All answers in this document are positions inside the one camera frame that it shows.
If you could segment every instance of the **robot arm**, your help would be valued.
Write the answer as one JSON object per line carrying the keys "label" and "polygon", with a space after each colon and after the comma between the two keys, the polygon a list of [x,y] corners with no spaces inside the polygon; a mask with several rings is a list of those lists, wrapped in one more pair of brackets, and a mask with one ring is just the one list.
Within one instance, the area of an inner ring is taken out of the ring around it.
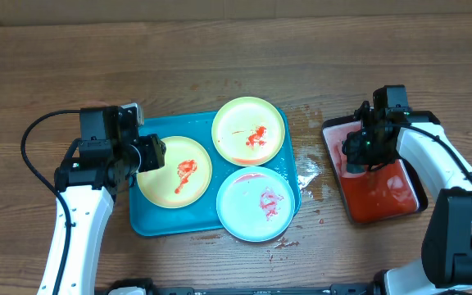
{"label": "robot arm", "polygon": [[[418,122],[411,123],[411,126],[438,136],[458,156],[465,168],[472,173],[471,165],[451,145],[441,125]],[[472,184],[465,178],[458,165],[447,151],[431,138],[417,131],[402,128],[397,138],[397,152],[416,170],[420,181],[431,192],[435,202],[441,189],[460,187],[472,191]]]}
{"label": "robot arm", "polygon": [[363,128],[343,143],[347,170],[377,170],[404,159],[436,202],[421,259],[388,271],[374,284],[390,295],[472,288],[472,167],[431,112],[408,107],[401,85],[376,90],[374,107],[364,102],[355,117]]}
{"label": "robot arm", "polygon": [[[99,250],[117,189],[137,172],[164,166],[165,144],[155,134],[139,136],[143,110],[137,104],[82,109],[79,121],[81,140],[73,142],[54,176],[70,224],[58,199],[56,228],[38,294],[94,293]],[[79,157],[74,158],[76,148]]]}

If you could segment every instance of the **red liquid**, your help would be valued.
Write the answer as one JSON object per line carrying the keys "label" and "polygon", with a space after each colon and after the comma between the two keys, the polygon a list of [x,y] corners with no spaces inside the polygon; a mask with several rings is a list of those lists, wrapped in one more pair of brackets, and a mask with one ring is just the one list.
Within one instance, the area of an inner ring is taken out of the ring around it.
{"label": "red liquid", "polygon": [[266,144],[266,141],[263,140],[263,136],[266,134],[266,131],[267,128],[265,128],[264,126],[258,127],[256,132],[253,135],[249,136],[248,141],[245,144],[253,148],[254,145],[257,143],[263,146],[264,144]]}
{"label": "red liquid", "polygon": [[188,182],[188,177],[197,169],[195,160],[183,161],[178,165],[178,176],[181,179],[179,187],[174,191],[175,193],[181,192],[181,189]]}
{"label": "red liquid", "polygon": [[247,159],[240,159],[240,158],[233,157],[233,161],[236,161],[240,164],[245,164],[245,165],[255,165],[256,163],[259,163],[259,162],[263,161],[265,158],[266,157],[262,157],[260,159],[247,160]]}
{"label": "red liquid", "polygon": [[276,205],[278,205],[278,201],[283,199],[284,197],[276,195],[272,188],[265,188],[265,192],[261,194],[260,208],[264,211],[265,216],[267,216],[267,221],[271,218],[271,216],[278,214]]}
{"label": "red liquid", "polygon": [[347,138],[347,133],[360,128],[360,122],[353,122],[324,130],[331,161],[338,174],[351,218],[357,223],[369,223],[415,212],[418,201],[401,160],[375,172],[347,172],[347,158],[342,154],[342,141]]}
{"label": "red liquid", "polygon": [[237,183],[240,183],[240,182],[243,182],[243,181],[248,181],[248,180],[251,180],[251,179],[257,179],[257,178],[263,178],[265,177],[264,175],[261,175],[259,173],[249,173],[247,175],[243,175],[241,177],[239,177],[238,179],[236,179],[234,181],[235,184]]}

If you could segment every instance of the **blue tray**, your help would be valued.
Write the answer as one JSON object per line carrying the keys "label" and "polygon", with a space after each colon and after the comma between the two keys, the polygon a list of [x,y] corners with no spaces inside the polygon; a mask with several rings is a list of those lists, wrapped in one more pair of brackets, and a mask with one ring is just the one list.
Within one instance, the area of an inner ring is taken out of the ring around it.
{"label": "blue tray", "polygon": [[[276,157],[263,166],[275,170],[288,181],[294,192],[296,201],[294,214],[296,214],[300,209],[301,197],[294,164],[293,144],[288,132],[287,117],[280,109],[278,111],[285,123],[284,145]],[[215,115],[216,111],[209,111],[145,120],[145,125],[139,129],[139,135],[158,134],[160,138],[185,136],[199,142],[211,157],[212,178],[206,192],[196,202],[179,209],[156,206],[143,196],[138,184],[133,186],[129,191],[130,224],[136,233],[152,237],[223,228],[216,212],[218,189],[229,175],[242,167],[229,163],[216,151],[211,137]]]}

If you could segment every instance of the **yellow plate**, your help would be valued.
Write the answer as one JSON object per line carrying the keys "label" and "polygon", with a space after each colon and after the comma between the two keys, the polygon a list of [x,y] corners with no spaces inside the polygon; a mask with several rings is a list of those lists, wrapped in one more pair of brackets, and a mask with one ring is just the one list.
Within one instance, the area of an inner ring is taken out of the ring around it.
{"label": "yellow plate", "polygon": [[278,110],[260,98],[227,102],[212,123],[218,153],[239,166],[258,166],[272,159],[284,143],[285,125]]}
{"label": "yellow plate", "polygon": [[181,208],[197,201],[212,177],[209,154],[196,141],[183,136],[162,139],[165,166],[138,174],[138,186],[148,201],[164,208]]}

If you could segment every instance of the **wooden table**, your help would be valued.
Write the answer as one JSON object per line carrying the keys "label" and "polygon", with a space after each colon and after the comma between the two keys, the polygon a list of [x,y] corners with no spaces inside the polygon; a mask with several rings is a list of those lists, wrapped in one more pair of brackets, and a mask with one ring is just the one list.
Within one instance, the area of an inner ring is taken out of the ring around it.
{"label": "wooden table", "polygon": [[[222,229],[141,238],[121,194],[98,287],[131,277],[194,288],[325,286],[412,261],[433,206],[355,228],[320,133],[385,84],[407,86],[411,105],[431,110],[472,164],[471,14],[0,28],[0,294],[36,292],[55,220],[54,196],[21,160],[23,131],[47,112],[103,102],[139,102],[155,117],[265,98],[287,114],[298,174],[318,176],[284,234],[299,245],[281,249]],[[77,136],[77,116],[52,118],[29,137],[29,157],[52,179]]]}

